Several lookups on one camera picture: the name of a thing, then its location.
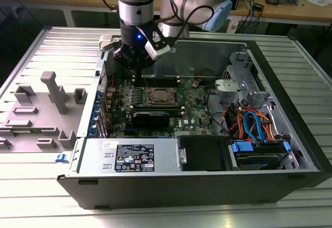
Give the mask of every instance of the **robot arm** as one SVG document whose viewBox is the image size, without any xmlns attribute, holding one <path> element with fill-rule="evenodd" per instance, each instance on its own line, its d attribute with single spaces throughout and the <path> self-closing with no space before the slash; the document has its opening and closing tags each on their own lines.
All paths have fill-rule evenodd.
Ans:
<svg viewBox="0 0 332 228">
<path fill-rule="evenodd" d="M 159 28 L 154 21 L 154 0 L 118 1 L 121 41 L 113 44 L 113 58 L 123 67 L 135 70 L 138 77 L 141 76 L 142 69 L 151 67 L 170 51 L 174 39 L 166 36 L 176 37 L 188 16 L 191 24 L 214 32 L 222 26 L 232 5 L 230 0 L 173 0 L 173 3 L 170 0 L 162 0 L 161 18 L 167 21 L 160 23 Z M 211 10 L 207 8 L 200 8 L 191 13 L 202 5 L 213 8 L 214 16 L 211 17 Z"/>
</svg>

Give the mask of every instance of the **motherboard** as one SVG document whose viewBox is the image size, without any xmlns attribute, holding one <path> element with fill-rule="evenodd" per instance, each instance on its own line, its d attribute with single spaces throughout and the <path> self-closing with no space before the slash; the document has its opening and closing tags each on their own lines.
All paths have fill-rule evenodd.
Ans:
<svg viewBox="0 0 332 228">
<path fill-rule="evenodd" d="M 194 79 L 123 80 L 108 89 L 109 138 L 213 135 L 204 86 Z"/>
</svg>

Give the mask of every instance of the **blue cable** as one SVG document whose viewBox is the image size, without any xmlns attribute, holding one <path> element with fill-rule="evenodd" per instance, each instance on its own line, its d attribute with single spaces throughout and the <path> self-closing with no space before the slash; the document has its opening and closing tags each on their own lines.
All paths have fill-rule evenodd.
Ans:
<svg viewBox="0 0 332 228">
<path fill-rule="evenodd" d="M 266 137 L 265 137 L 265 134 L 264 132 L 262 131 L 261 129 L 261 124 L 260 124 L 260 119 L 258 117 L 258 115 L 256 115 L 254 112 L 252 111 L 249 111 L 247 112 L 244 117 L 243 117 L 243 126 L 244 126 L 244 130 L 247 132 L 247 134 L 254 140 L 254 142 L 256 143 L 257 142 L 257 139 L 256 137 L 250 133 L 249 129 L 248 129 L 248 123 L 247 123 L 247 120 L 248 120 L 248 117 L 249 115 L 253 115 L 255 120 L 256 120 L 256 124 L 257 124 L 257 130 L 258 130 L 258 135 L 259 135 L 259 139 L 262 141 L 262 142 L 266 142 Z"/>
<path fill-rule="evenodd" d="M 249 25 L 245 29 L 245 32 L 244 32 L 246 34 L 248 32 L 248 30 L 250 30 L 252 28 L 252 22 L 253 22 L 253 18 L 254 18 L 254 11 L 253 11 L 253 7 L 251 6 L 251 4 L 250 4 L 249 1 L 247 1 L 247 0 L 242 0 L 242 1 L 246 2 L 249 5 L 249 7 L 250 7 L 250 13 L 251 13 L 251 18 L 250 18 Z"/>
</svg>

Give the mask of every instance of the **workbench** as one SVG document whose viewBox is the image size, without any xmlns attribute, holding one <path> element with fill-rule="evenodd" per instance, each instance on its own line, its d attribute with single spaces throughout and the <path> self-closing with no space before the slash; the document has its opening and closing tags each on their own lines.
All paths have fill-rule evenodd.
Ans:
<svg viewBox="0 0 332 228">
<path fill-rule="evenodd" d="M 111 12 L 106 8 L 102 0 L 20 0 L 27 8 L 58 9 L 63 11 L 67 26 L 75 26 L 72 11 Z M 106 0 L 109 5 L 117 6 L 117 0 Z M 254 0 L 264 4 L 264 10 L 260 18 L 261 22 L 291 23 L 304 25 L 330 25 L 332 21 L 332 5 L 319 7 L 305 0 L 300 0 L 298 5 L 268 5 L 265 0 Z M 160 13 L 161 0 L 155 0 L 155 14 Z M 0 5 L 9 7 L 21 7 L 15 0 L 0 0 Z M 239 21 L 244 20 L 248 10 L 243 1 L 239 2 L 236 10 L 232 10 L 228 19 L 230 23 L 228 33 L 234 33 Z"/>
<path fill-rule="evenodd" d="M 20 84 L 39 88 L 34 78 L 54 70 L 66 90 L 89 85 L 100 58 L 102 28 L 42 30 L 0 88 L 0 123 L 16 101 Z M 297 41 L 286 36 L 191 33 L 194 38 L 256 41 L 324 153 L 332 162 L 332 80 Z M 71 80 L 85 77 L 84 82 Z M 1 227 L 303 227 L 332 224 L 332 180 L 295 191 L 275 204 L 84 210 L 57 183 L 69 164 L 56 152 L 0 153 Z"/>
</svg>

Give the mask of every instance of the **power supply label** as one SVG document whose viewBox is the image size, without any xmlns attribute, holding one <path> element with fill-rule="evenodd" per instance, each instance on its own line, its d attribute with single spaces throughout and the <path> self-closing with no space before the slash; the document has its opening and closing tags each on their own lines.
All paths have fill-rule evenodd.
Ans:
<svg viewBox="0 0 332 228">
<path fill-rule="evenodd" d="M 116 172 L 155 171 L 155 152 L 153 144 L 118 145 L 116 150 Z"/>
</svg>

